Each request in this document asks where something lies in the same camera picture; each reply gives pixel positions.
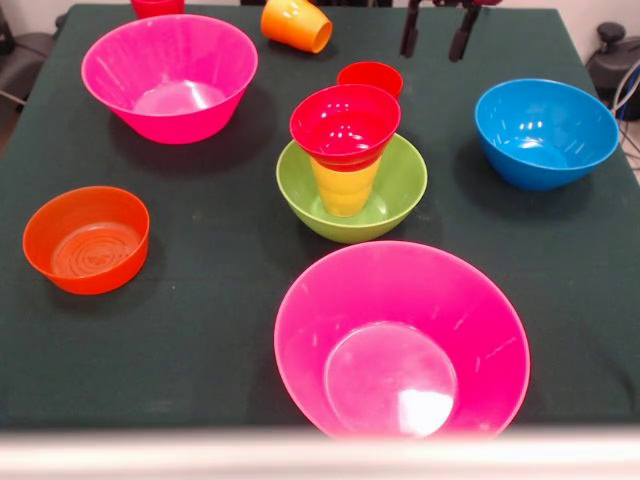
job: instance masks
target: green bowl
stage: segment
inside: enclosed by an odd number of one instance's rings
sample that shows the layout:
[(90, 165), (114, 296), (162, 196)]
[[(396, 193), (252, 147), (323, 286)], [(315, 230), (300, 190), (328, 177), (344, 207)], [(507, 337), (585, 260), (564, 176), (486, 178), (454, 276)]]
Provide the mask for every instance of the green bowl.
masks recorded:
[(409, 141), (394, 135), (382, 154), (369, 201), (348, 218), (324, 209), (309, 155), (293, 141), (280, 154), (276, 178), (293, 212), (311, 230), (334, 242), (358, 243), (384, 235), (409, 215), (427, 188), (427, 167)]

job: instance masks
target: dark green tablecloth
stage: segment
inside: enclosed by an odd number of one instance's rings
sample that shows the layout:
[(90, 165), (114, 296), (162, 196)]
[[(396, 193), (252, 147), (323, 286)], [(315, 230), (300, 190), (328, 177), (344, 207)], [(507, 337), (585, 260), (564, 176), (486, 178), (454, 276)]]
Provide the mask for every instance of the dark green tablecloth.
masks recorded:
[[(79, 6), (0, 161), (2, 428), (306, 423), (276, 371), (274, 317), (296, 276), (339, 245), (296, 219), (274, 169), (295, 105), (362, 59), (403, 72), (400, 133), (430, 173), (423, 200), (386, 238), (453, 252), (511, 299), (533, 360), (517, 421), (640, 418), (640, 190), (623, 155), (569, 187), (525, 193), (496, 176), (476, 138), (474, 103), (495, 83), (547, 77), (593, 92), (555, 11), (483, 12), (453, 64), (460, 10), (423, 10), (411, 59), (398, 56), (405, 10), (327, 9), (335, 33), (317, 56), (263, 38), (259, 8), (189, 10), (239, 26), (260, 53), (223, 132), (153, 144), (91, 98), (82, 56), (133, 15)], [(152, 236), (133, 282), (84, 298), (33, 271), (20, 242), (41, 204), (94, 184), (139, 195)]]

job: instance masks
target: blue bowl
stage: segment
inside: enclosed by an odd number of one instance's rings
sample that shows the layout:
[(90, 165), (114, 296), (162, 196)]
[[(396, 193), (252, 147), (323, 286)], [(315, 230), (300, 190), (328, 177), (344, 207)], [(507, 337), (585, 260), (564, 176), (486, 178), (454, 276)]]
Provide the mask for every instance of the blue bowl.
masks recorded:
[(493, 168), (525, 190), (574, 182), (618, 146), (616, 120), (598, 99), (550, 80), (513, 80), (487, 90), (476, 104), (476, 127)]

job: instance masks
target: orange cup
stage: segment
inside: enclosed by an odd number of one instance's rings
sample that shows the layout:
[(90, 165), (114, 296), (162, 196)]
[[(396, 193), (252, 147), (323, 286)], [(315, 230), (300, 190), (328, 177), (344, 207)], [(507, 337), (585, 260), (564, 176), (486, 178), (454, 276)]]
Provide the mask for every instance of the orange cup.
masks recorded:
[(61, 289), (95, 295), (124, 285), (142, 268), (149, 223), (147, 208), (132, 193), (79, 188), (31, 217), (22, 248), (33, 268)]
[(262, 11), (260, 29), (271, 40), (305, 52), (320, 53), (329, 43), (333, 24), (307, 0), (268, 0)]

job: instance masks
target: red cup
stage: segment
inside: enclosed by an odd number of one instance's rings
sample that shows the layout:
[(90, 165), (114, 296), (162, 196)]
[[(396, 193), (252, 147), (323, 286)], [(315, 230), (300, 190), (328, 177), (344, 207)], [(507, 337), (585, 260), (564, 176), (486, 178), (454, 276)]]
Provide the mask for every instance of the red cup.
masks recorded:
[(45, 203), (29, 220), (22, 249), (33, 268), (70, 293), (95, 295), (124, 285), (149, 246), (144, 203), (115, 187), (85, 187)]
[(184, 13), (185, 0), (131, 0), (138, 18)]
[(404, 80), (395, 68), (381, 62), (357, 62), (343, 68), (338, 74), (338, 85), (371, 85), (381, 88), (396, 99), (402, 93)]
[(322, 166), (353, 172), (375, 163), (400, 125), (398, 101), (371, 85), (334, 85), (305, 98), (289, 129)]

